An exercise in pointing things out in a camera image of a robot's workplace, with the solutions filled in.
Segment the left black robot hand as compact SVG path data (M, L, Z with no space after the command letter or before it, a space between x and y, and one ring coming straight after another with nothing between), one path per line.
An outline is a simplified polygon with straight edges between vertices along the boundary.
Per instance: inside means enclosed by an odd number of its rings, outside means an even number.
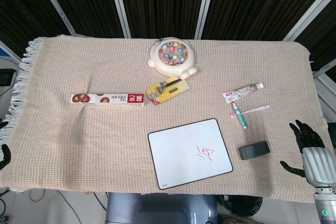
M3 152L3 159L0 162L0 170L6 167L11 162L11 151L7 144L2 144L1 149Z

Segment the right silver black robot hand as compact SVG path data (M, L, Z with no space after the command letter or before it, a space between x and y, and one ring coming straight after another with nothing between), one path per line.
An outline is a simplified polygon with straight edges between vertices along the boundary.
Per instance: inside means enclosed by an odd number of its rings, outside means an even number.
M302 158L302 169L293 168L285 161L280 165L288 172L303 177L315 188L335 186L335 163L320 135L309 125L296 120L289 123Z

